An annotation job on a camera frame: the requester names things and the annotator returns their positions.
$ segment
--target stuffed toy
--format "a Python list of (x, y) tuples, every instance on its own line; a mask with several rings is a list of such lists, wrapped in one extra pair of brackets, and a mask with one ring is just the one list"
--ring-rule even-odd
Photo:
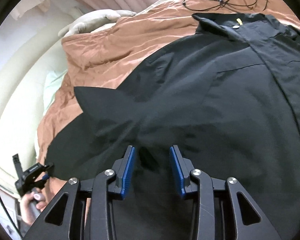
[(135, 15), (135, 12), (127, 10), (114, 11), (111, 9), (105, 9), (93, 11), (82, 15), (73, 23), (64, 27), (61, 31), (59, 31), (58, 36), (67, 37), (79, 33), (90, 33), (105, 24), (116, 23), (121, 17), (132, 17)]

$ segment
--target white pillow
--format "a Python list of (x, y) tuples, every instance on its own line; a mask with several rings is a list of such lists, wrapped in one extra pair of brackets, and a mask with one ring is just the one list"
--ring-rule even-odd
[(63, 78), (67, 71), (68, 70), (66, 69), (63, 72), (48, 72), (43, 89), (43, 115), (46, 114), (47, 110), (54, 102), (56, 92), (61, 87)]
[(135, 12), (127, 10), (114, 11), (111, 9), (105, 9), (93, 11), (79, 17), (73, 23), (64, 27), (58, 33), (58, 36), (67, 37), (79, 33), (90, 33), (105, 24), (117, 22), (117, 20), (121, 17), (132, 17), (135, 15)]

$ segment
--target blue gripper pad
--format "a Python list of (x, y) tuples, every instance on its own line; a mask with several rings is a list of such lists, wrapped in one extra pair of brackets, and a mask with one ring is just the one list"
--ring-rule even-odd
[(124, 199), (129, 191), (130, 184), (131, 184), (131, 177), (133, 172), (133, 166), (135, 163), (136, 149), (132, 146), (129, 146), (124, 154), (122, 159), (122, 164), (117, 174), (117, 178), (121, 180), (121, 199)]
[(48, 174), (44, 174), (44, 176), (42, 177), (42, 180), (48, 180), (50, 178), (50, 176)]
[(182, 174), (179, 159), (180, 157), (178, 158), (174, 147), (173, 146), (170, 147), (170, 162), (171, 162), (172, 173), (176, 184), (177, 192), (181, 196), (181, 198), (184, 198), (186, 196), (185, 178)]

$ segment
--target human hand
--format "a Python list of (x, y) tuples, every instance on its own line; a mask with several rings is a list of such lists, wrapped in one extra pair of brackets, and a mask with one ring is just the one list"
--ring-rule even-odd
[(39, 201), (36, 205), (36, 208), (40, 211), (44, 210), (47, 206), (44, 195), (41, 193), (41, 190), (38, 190), (38, 193), (31, 192), (29, 194), (25, 194), (20, 202), (20, 212), (22, 220), (28, 225), (32, 225), (35, 221), (35, 217), (29, 207), (29, 204), (32, 200)]

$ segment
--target brown bedsheet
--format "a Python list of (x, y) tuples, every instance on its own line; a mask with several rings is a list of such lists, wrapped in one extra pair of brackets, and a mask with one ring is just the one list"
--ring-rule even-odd
[[(82, 113), (74, 97), (74, 86), (116, 89), (146, 57), (181, 37), (194, 34), (198, 22), (191, 15), (196, 11), (186, 9), (182, 1), (169, 0), (146, 14), (122, 18), (109, 30), (73, 35), (62, 40), (68, 73), (56, 93), (55, 102), (38, 127), (40, 163), (44, 163), (48, 146), (58, 132)], [(282, 0), (268, 0), (267, 6), (266, 1), (258, 0), (252, 8), (236, 7), (236, 11), (271, 14), (281, 23), (300, 29), (300, 21)], [(254, 2), (231, 0), (231, 3), (241, 5)], [(205, 9), (217, 3), (187, 0), (186, 4), (191, 9)], [(206, 12), (234, 13), (227, 8)], [(50, 178), (44, 190), (48, 201), (64, 183), (57, 178)]]

